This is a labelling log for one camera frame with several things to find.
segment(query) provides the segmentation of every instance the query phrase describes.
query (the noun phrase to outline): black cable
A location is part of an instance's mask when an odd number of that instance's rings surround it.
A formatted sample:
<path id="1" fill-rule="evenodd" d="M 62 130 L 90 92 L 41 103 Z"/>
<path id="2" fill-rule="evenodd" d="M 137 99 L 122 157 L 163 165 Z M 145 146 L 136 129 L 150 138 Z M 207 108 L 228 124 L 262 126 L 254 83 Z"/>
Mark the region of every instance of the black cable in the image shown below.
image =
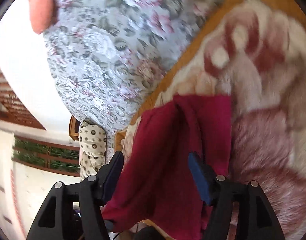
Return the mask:
<path id="1" fill-rule="evenodd" d="M 136 232 L 137 233 L 137 230 L 139 230 L 139 223 L 137 223 L 137 227 L 136 227 Z M 119 232 L 116 236 L 113 237 L 112 240 L 115 240 L 115 238 L 117 238 L 122 232 Z"/>
<path id="2" fill-rule="evenodd" d="M 122 232 L 119 232 L 116 236 L 113 237 L 112 240 L 115 240 L 115 238 L 117 238 Z"/>

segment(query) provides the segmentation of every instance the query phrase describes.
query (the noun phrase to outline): floral fabric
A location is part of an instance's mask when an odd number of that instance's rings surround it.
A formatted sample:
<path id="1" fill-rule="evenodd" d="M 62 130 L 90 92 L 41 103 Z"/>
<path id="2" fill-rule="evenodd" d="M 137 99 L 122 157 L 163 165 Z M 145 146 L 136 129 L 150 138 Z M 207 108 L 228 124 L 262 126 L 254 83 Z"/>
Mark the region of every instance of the floral fabric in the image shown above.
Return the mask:
<path id="1" fill-rule="evenodd" d="M 108 147 L 222 0 L 55 0 L 44 33 L 57 91 Z"/>

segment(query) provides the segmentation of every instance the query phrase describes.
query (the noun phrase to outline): white and red fur blanket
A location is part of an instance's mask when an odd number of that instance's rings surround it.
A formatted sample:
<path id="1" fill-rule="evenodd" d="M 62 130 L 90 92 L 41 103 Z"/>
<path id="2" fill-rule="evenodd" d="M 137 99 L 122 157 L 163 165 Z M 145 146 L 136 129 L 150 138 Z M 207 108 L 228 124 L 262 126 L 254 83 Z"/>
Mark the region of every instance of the white and red fur blanket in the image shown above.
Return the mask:
<path id="1" fill-rule="evenodd" d="M 195 57 L 159 94 L 231 95 L 232 152 L 228 176 L 257 180 L 286 239 L 306 231 L 306 32 L 283 12 L 246 0 L 207 35 Z M 131 156 L 140 119 L 127 129 Z M 234 239 L 237 210 L 232 216 Z"/>

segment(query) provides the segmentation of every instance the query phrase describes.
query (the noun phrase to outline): red cloth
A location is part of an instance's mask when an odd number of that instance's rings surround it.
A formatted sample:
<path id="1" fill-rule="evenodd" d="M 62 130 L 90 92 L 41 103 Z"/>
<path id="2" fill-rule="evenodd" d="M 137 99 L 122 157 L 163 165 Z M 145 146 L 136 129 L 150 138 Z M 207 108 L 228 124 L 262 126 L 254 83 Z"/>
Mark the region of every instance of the red cloth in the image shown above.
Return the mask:
<path id="1" fill-rule="evenodd" d="M 132 156 L 103 218 L 115 231 L 150 219 L 177 240 L 198 240 L 210 209 L 203 209 L 188 167 L 196 151 L 217 174 L 226 175 L 231 147 L 231 100 L 175 96 L 142 115 Z"/>

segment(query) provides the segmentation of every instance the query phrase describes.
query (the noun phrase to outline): metal screw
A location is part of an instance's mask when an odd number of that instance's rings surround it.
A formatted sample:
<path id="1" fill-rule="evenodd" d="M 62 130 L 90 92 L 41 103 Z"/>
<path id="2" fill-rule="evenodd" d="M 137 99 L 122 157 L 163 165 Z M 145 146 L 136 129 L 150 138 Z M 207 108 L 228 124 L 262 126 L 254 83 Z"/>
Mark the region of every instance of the metal screw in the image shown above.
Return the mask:
<path id="1" fill-rule="evenodd" d="M 60 188 L 60 187 L 62 187 L 62 186 L 63 186 L 63 183 L 60 182 L 60 181 L 54 184 L 54 187 L 55 187 L 55 188 Z"/>
<path id="2" fill-rule="evenodd" d="M 96 176 L 95 175 L 90 175 L 87 177 L 88 181 L 95 181 L 96 180 Z"/>
<path id="3" fill-rule="evenodd" d="M 223 175 L 217 175 L 217 176 L 216 176 L 216 179 L 217 179 L 218 181 L 225 181 L 225 177 L 224 177 Z"/>
<path id="4" fill-rule="evenodd" d="M 259 185 L 259 183 L 257 181 L 255 181 L 255 180 L 251 181 L 251 186 L 257 187 L 258 185 Z"/>

